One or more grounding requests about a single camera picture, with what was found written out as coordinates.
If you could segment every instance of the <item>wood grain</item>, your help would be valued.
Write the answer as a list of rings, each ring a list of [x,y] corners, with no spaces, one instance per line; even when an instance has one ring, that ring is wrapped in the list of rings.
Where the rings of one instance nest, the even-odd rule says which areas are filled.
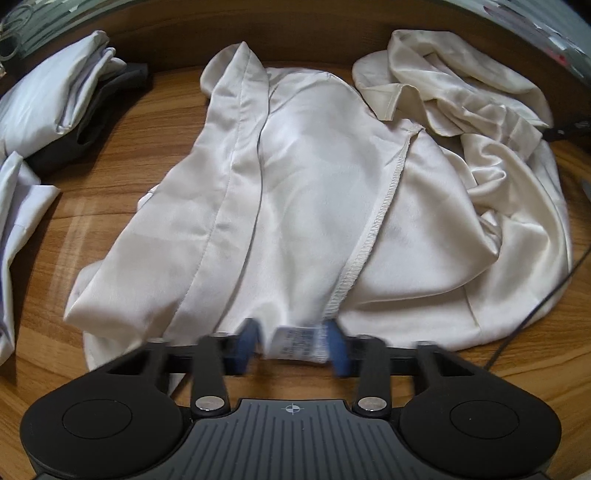
[[[263,61],[351,65],[384,50],[399,28],[457,33],[538,85],[558,123],[591,113],[591,90],[549,56],[443,0],[140,0],[83,22],[12,68],[22,76],[93,30],[106,31],[126,61],[147,62],[155,71],[204,65],[240,41]]]
[[[327,69],[350,81],[349,68]],[[206,101],[199,69],[156,75],[154,89],[129,110],[104,145],[47,179],[61,188],[12,266],[17,354],[0,368],[0,475],[33,477],[18,425],[37,398],[86,371],[80,332],[62,321],[77,272],[105,256],[135,212],[137,200],[190,150],[200,132]],[[591,204],[579,177],[591,176],[589,156],[556,144],[561,180],[570,208],[575,257],[591,244]],[[462,352],[483,364],[496,344]],[[557,307],[528,328],[501,356],[494,371],[541,397],[556,410],[563,440],[550,468],[567,480],[591,468],[591,261],[576,274]],[[229,378],[239,397],[347,398],[353,380],[336,380],[328,367],[256,361],[247,377]],[[392,379],[397,404],[411,394],[405,378]],[[187,391],[179,402],[187,401]]]

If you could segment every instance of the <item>crumpled cream garment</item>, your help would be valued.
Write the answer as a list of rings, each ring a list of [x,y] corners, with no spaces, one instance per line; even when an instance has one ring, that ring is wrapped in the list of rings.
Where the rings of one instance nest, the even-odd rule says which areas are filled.
[[[445,180],[409,156],[381,241],[342,305],[342,325],[399,346],[435,340],[460,349],[506,336],[571,265],[556,162],[536,128],[552,122],[544,96],[449,32],[395,31],[387,51],[355,63],[353,79],[387,123],[407,116],[436,136],[459,135],[461,156],[441,150],[500,249],[486,270],[470,266],[454,227],[463,219],[439,193]]]
[[[190,155],[70,295],[64,319],[86,331],[91,368],[246,317],[271,355],[282,328],[335,316],[394,346],[467,347],[506,335],[567,272],[566,208],[539,137],[496,137],[508,147],[473,132],[462,158],[400,110],[377,121],[331,74],[265,71],[246,44],[201,82],[211,102]],[[527,162],[511,147],[532,149]]]
[[[0,154],[29,157],[71,131],[98,81],[125,67],[102,31],[40,63],[0,98]]]
[[[0,231],[3,232],[0,241],[1,365],[15,349],[10,265],[35,231],[59,190],[51,185],[40,185],[37,176],[18,153],[12,153],[0,164]]]
[[[244,43],[201,85],[211,100],[191,153],[74,285],[65,321],[87,332],[91,367],[246,317],[267,345],[277,327],[318,325],[371,252],[413,142],[436,147],[409,120],[378,121],[336,76],[265,70]]]

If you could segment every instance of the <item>stitched seam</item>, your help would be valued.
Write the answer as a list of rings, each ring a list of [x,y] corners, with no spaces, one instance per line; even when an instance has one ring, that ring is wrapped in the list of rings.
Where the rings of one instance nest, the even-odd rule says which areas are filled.
[[[336,316],[337,312],[339,311],[340,304],[345,299],[349,290],[353,287],[355,281],[357,280],[357,277],[361,273],[363,266],[367,262],[369,254],[371,253],[371,250],[374,247],[374,243],[378,237],[379,230],[384,221],[384,217],[388,209],[390,208],[392,200],[394,199],[394,193],[396,192],[398,183],[400,182],[400,175],[402,172],[402,167],[404,166],[403,159],[405,159],[408,154],[410,142],[412,141],[414,136],[419,133],[421,129],[422,128],[414,132],[409,132],[409,137],[407,138],[405,145],[398,153],[398,158],[396,159],[396,169],[392,174],[388,190],[386,192],[384,199],[382,200],[382,205],[380,205],[378,213],[374,217],[374,221],[365,238],[365,241],[363,242],[363,245],[355,255],[355,259],[353,260],[353,262],[351,262],[351,266],[342,276],[337,287],[333,290],[333,294],[330,296],[330,300],[324,308],[324,313],[322,315],[323,320],[332,319]]]
[[[183,305],[183,302],[185,301],[185,299],[187,298],[187,296],[189,295],[189,292],[191,291],[191,288],[193,286],[193,284],[195,283],[195,279],[197,278],[197,274],[199,273],[199,269],[201,268],[201,264],[203,263],[203,259],[205,258],[205,255],[207,254],[207,249],[209,248],[210,245],[210,240],[212,238],[213,232],[216,229],[216,225],[217,225],[217,217],[219,216],[220,210],[222,210],[222,206],[226,200],[226,197],[228,196],[228,189],[230,187],[230,180],[231,180],[231,173],[232,173],[232,167],[234,165],[234,155],[236,153],[236,145],[238,144],[238,140],[240,139],[240,130],[241,130],[241,125],[242,125],[242,120],[243,120],[243,115],[242,115],[242,93],[244,92],[244,78],[246,77],[246,72],[248,71],[248,67],[251,64],[251,59],[252,59],[252,52],[249,53],[248,55],[248,62],[246,63],[246,68],[244,69],[244,76],[242,77],[242,84],[240,87],[240,96],[238,97],[238,104],[239,104],[239,119],[238,119],[238,126],[236,127],[236,140],[234,142],[234,146],[232,147],[232,160],[230,161],[230,166],[228,168],[228,181],[226,182],[226,189],[224,191],[224,195],[223,195],[223,199],[220,202],[220,206],[217,209],[216,212],[216,217],[213,221],[213,226],[212,229],[209,231],[209,234],[207,236],[207,241],[206,241],[206,245],[205,248],[203,249],[203,253],[201,255],[201,259],[199,259],[199,264],[197,265],[197,268],[195,270],[195,273],[193,274],[193,280],[191,280],[191,283],[185,293],[185,295],[183,296],[183,298],[181,299],[181,301],[178,303],[177,308],[175,309],[170,322],[172,323],[174,321],[174,318],[177,316],[178,311],[180,310],[181,306]]]

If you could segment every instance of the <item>ribbed surface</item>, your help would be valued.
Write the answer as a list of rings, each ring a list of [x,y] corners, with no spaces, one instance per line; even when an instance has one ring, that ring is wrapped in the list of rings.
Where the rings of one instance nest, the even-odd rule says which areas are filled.
[[[198,421],[168,460],[134,480],[451,480],[405,450],[389,424],[340,400],[243,400]],[[37,480],[52,480],[40,475]]]

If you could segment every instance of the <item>black cable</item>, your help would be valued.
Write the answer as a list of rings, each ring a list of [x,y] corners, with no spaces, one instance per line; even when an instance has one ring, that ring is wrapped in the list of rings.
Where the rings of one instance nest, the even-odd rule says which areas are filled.
[[[591,254],[591,245],[589,245],[589,247],[587,248],[587,250],[585,251],[585,253],[583,254],[583,256],[579,259],[579,261],[575,263],[573,269],[568,273],[568,275],[566,275],[562,280],[560,280],[560,282],[558,282],[558,285],[556,285],[552,289],[552,291],[550,293],[548,293],[542,299],[542,301],[539,302],[534,307],[534,309],[530,312],[530,314],[527,317],[525,317],[525,319],[515,328],[515,330],[513,330],[509,334],[509,336],[507,338],[505,338],[505,340],[503,340],[503,343],[501,343],[499,345],[499,348],[496,349],[495,353],[492,354],[490,360],[484,366],[484,369],[485,370],[490,370],[491,369],[491,367],[495,364],[495,362],[497,361],[497,359],[501,356],[501,354],[503,353],[503,351],[505,350],[505,348],[507,348],[507,346],[513,341],[513,339],[515,337],[517,337],[517,335],[519,335],[521,333],[521,331],[523,330],[523,328],[530,322],[530,320],[534,317],[534,315],[536,313],[538,313],[538,311],[544,305],[546,305],[546,303],[548,302],[548,300],[551,299],[554,295],[556,295],[556,292],[558,292],[562,287],[564,287],[564,285],[571,279],[571,277],[575,274],[575,272],[583,264],[583,262],[585,261],[585,259],[589,256],[589,254]]]

